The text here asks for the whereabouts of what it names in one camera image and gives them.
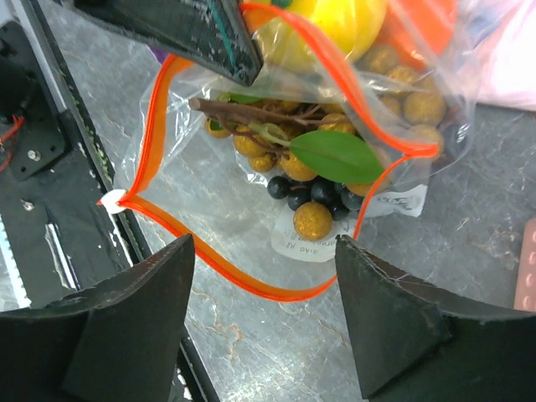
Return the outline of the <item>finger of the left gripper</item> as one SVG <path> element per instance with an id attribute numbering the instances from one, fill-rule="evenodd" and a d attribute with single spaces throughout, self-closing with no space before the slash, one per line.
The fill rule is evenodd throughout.
<path id="1" fill-rule="evenodd" d="M 102 28 L 184 57 L 243 86 L 263 60 L 238 1 L 73 0 L 70 10 Z"/>

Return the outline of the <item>fake brown longan bunch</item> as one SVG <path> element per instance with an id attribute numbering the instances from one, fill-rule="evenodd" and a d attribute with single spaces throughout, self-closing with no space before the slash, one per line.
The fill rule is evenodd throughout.
<path id="1" fill-rule="evenodd" d="M 371 80 L 368 90 L 353 89 L 358 107 L 343 96 L 348 77 L 332 77 L 317 57 L 309 74 L 265 61 L 249 87 L 194 66 L 184 76 L 193 87 L 188 104 L 244 156 L 273 154 L 291 179 L 341 183 L 372 198 L 372 215 L 385 215 L 389 197 L 425 191 L 444 152 L 447 104 L 435 81 L 401 64 L 391 46 L 373 46 L 363 62 L 348 74 Z"/>

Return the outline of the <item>clear zip top bag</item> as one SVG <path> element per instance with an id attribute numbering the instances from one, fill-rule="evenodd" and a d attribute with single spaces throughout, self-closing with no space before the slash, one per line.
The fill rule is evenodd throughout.
<path id="1" fill-rule="evenodd" d="M 169 55 L 100 204 L 135 211 L 247 292 L 279 302 L 336 279 L 336 239 L 421 214 L 466 154 L 470 39 L 455 1 L 243 1 L 262 66 L 242 86 Z"/>

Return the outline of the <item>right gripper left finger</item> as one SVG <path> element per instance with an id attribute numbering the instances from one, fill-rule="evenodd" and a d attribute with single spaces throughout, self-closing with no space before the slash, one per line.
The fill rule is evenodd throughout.
<path id="1" fill-rule="evenodd" d="M 185 235 L 91 288 L 4 312 L 2 400 L 168 400 L 194 260 Z"/>

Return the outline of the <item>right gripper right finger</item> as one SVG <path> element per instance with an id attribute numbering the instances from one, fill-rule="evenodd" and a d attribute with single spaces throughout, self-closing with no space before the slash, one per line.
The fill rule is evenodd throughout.
<path id="1" fill-rule="evenodd" d="M 457 295 L 344 235 L 338 284 L 368 401 L 532 401 L 535 316 Z"/>

